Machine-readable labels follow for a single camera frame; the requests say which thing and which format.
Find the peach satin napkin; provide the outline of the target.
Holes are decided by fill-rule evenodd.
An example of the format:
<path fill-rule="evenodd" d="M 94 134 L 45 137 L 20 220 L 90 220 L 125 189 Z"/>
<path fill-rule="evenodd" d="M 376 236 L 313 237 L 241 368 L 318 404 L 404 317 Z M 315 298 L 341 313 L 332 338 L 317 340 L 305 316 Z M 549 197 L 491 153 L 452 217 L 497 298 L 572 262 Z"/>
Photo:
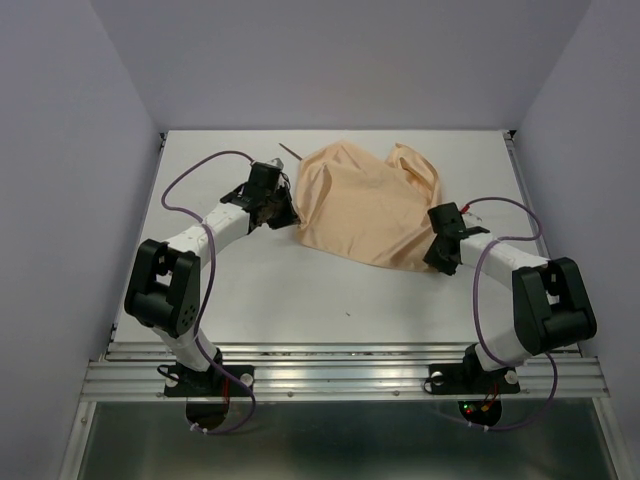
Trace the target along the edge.
<path fill-rule="evenodd" d="M 298 242 L 362 264 L 428 272 L 435 233 L 428 211 L 442 203 L 436 168 L 397 143 L 386 159 L 338 141 L 300 161 L 294 204 Z"/>

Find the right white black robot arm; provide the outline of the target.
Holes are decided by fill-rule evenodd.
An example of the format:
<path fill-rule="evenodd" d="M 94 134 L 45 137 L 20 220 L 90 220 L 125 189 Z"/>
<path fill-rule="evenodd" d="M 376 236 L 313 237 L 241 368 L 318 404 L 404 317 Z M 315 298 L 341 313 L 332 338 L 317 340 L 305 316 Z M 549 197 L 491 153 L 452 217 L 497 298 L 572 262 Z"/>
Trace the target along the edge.
<path fill-rule="evenodd" d="M 446 203 L 429 210 L 435 239 L 425 263 L 452 276 L 473 268 L 472 316 L 477 334 L 458 363 L 431 364 L 424 390 L 432 395 L 517 394 L 517 367 L 537 355 L 591 339 L 597 321 L 575 261 L 551 260 L 513 247 L 464 220 L 465 209 Z M 512 294 L 513 323 L 491 338 L 482 334 L 479 280 L 488 276 Z"/>

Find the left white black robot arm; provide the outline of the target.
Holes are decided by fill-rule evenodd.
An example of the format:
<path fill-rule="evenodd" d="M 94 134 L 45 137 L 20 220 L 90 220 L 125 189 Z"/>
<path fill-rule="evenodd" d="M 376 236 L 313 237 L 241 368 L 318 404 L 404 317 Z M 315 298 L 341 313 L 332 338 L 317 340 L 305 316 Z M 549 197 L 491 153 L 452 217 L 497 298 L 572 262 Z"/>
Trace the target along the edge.
<path fill-rule="evenodd" d="M 217 396 L 229 384 L 218 371 L 220 350 L 198 326 L 204 313 L 201 271 L 215 255 L 266 225 L 273 230 L 299 223 L 290 182 L 278 158 L 255 162 L 248 179 L 224 195 L 206 216 L 164 241 L 138 247 L 124 299 L 125 312 L 154 331 L 176 357 L 161 366 L 168 397 Z"/>

